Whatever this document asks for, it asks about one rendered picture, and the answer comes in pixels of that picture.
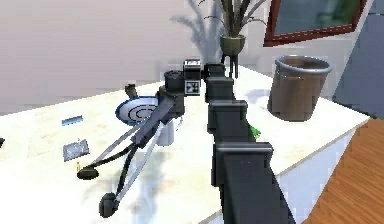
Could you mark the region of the white table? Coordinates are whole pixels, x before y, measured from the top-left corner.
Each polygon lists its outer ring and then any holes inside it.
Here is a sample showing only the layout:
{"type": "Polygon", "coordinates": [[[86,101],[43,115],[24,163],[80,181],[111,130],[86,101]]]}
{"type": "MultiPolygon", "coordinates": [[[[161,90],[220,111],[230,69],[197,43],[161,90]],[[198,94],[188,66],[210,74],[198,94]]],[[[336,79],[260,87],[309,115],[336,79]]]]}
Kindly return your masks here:
{"type": "MultiPolygon", "coordinates": [[[[294,218],[303,222],[316,204],[357,128],[368,116],[319,99],[303,123],[282,121],[267,110],[271,78],[240,68],[235,95],[248,104],[247,119],[272,144],[271,166],[294,218]]],[[[219,192],[211,185],[213,137],[202,95],[185,100],[174,142],[157,147],[110,218],[100,198],[115,189],[122,160],[100,167],[91,181],[76,176],[128,126],[114,114],[122,91],[0,117],[0,224],[206,224],[217,216],[219,192]],[[83,121],[62,126],[66,118],[83,121]],[[65,162],[63,146],[86,139],[87,155],[65,162]]]]}

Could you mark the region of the blue flat strip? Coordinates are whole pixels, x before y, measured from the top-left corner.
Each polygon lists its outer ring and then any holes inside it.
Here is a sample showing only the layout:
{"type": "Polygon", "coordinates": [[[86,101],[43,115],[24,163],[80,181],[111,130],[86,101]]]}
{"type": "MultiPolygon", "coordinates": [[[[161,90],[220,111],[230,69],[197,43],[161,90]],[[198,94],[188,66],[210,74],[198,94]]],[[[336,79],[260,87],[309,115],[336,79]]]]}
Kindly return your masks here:
{"type": "Polygon", "coordinates": [[[79,116],[63,119],[61,121],[61,124],[62,124],[62,126],[67,126],[67,125],[71,125],[71,124],[78,123],[81,121],[83,121],[83,117],[82,117],[82,115],[79,115],[79,116]]]}

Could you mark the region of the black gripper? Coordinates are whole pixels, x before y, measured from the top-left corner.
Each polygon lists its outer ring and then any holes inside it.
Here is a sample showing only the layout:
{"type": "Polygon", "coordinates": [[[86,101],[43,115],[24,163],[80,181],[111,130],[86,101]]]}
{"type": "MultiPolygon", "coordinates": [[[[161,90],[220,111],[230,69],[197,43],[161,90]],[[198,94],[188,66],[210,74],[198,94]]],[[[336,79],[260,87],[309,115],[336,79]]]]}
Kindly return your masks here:
{"type": "MultiPolygon", "coordinates": [[[[183,72],[181,70],[167,71],[164,73],[164,81],[165,84],[160,86],[158,92],[156,93],[159,104],[152,114],[145,120],[142,126],[147,125],[149,127],[153,127],[158,122],[162,122],[165,126],[170,120],[181,117],[185,112],[183,72]]],[[[96,170],[98,166],[104,165],[128,154],[134,148],[133,143],[124,148],[122,151],[108,156],[108,154],[110,154],[118,145],[134,134],[138,129],[139,126],[136,125],[120,136],[91,164],[80,168],[77,171],[77,177],[81,180],[92,180],[99,176],[99,172],[96,170]]]]}

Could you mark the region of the blue rimmed white bowl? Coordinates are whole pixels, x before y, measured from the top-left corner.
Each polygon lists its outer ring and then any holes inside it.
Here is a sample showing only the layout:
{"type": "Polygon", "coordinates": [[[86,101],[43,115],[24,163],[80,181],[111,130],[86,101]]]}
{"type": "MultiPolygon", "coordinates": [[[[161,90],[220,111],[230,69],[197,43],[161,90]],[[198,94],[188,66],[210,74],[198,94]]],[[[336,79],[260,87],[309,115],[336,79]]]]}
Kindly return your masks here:
{"type": "Polygon", "coordinates": [[[135,126],[148,118],[158,106],[155,96],[140,96],[122,102],[115,110],[118,120],[129,126],[135,126]]]}

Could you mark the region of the house plant in green pot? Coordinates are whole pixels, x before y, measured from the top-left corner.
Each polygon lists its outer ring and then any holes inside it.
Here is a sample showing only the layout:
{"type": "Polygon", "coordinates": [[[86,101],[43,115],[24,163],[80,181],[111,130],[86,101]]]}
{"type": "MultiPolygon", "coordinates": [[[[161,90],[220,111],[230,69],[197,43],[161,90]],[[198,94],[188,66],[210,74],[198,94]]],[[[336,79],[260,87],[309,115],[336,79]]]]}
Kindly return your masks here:
{"type": "Polygon", "coordinates": [[[210,18],[219,20],[225,29],[220,36],[220,48],[222,51],[221,63],[229,58],[229,76],[239,77],[238,56],[245,46],[246,37],[241,34],[243,27],[250,22],[261,22],[266,25],[263,19],[255,18],[253,13],[266,1],[256,0],[251,6],[251,0],[213,0],[222,11],[222,17],[210,15],[210,18]]]}

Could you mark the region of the white mug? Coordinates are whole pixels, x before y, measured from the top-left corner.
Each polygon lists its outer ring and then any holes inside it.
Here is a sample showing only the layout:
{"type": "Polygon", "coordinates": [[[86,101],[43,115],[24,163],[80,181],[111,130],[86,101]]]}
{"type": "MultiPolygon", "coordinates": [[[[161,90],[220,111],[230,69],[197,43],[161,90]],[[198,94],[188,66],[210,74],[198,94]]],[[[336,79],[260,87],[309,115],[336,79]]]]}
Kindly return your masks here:
{"type": "Polygon", "coordinates": [[[170,120],[161,130],[160,136],[157,140],[158,146],[170,146],[174,142],[174,134],[183,123],[183,118],[176,118],[170,120]]]}

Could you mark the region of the red framed wall picture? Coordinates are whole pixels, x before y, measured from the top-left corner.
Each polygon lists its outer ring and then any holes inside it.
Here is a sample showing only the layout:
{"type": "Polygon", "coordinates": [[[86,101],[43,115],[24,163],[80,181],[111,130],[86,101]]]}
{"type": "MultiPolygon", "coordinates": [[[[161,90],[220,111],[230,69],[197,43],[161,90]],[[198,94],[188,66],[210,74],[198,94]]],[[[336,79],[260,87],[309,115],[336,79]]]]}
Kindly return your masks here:
{"type": "Polygon", "coordinates": [[[264,47],[354,32],[367,0],[271,0],[264,47]]]}

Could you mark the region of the grey flat card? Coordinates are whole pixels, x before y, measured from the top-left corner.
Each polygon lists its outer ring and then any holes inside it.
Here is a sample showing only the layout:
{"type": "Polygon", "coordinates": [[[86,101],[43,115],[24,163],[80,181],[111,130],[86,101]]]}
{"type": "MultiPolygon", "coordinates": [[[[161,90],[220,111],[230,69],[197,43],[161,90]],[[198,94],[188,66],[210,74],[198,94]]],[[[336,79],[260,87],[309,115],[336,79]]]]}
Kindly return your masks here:
{"type": "Polygon", "coordinates": [[[63,159],[65,162],[87,155],[88,153],[89,147],[86,139],[63,146],[63,159]]]}

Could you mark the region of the small dark brown cup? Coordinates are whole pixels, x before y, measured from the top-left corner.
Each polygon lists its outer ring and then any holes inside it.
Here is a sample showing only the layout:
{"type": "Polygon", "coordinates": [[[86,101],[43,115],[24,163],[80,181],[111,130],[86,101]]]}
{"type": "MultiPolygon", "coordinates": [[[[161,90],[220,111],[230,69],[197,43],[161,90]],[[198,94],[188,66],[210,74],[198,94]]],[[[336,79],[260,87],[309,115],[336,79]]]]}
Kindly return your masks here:
{"type": "Polygon", "coordinates": [[[128,95],[129,98],[135,98],[138,96],[136,86],[134,84],[128,84],[125,87],[125,93],[128,95]]]}

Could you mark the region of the brown metal rimmed bin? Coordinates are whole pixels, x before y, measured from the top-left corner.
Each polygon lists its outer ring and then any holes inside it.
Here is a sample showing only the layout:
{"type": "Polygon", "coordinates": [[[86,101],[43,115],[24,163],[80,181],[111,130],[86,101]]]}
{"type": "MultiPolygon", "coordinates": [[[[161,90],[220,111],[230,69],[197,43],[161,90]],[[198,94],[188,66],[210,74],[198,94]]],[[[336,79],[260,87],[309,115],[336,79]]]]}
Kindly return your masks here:
{"type": "Polygon", "coordinates": [[[284,121],[309,120],[332,66],[324,60],[299,55],[280,56],[275,65],[268,111],[284,121]]]}

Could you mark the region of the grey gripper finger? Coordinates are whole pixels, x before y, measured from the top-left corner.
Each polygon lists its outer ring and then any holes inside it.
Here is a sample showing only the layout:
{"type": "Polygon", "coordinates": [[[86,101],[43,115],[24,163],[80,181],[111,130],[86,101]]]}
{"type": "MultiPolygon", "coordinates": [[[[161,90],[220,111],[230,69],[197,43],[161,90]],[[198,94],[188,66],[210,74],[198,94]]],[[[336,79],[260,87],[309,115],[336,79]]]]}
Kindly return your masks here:
{"type": "Polygon", "coordinates": [[[110,162],[118,157],[127,154],[122,172],[120,174],[119,183],[115,193],[106,193],[99,203],[99,214],[103,218],[111,217],[119,208],[120,201],[131,188],[136,178],[139,176],[141,170],[146,164],[149,156],[151,155],[154,146],[157,144],[158,138],[164,128],[162,122],[156,123],[153,127],[147,125],[142,126],[137,133],[132,137],[132,143],[123,151],[113,155],[107,159],[100,160],[99,165],[110,162]],[[146,153],[142,161],[136,166],[133,174],[128,177],[130,164],[139,149],[145,149],[146,153]]]}

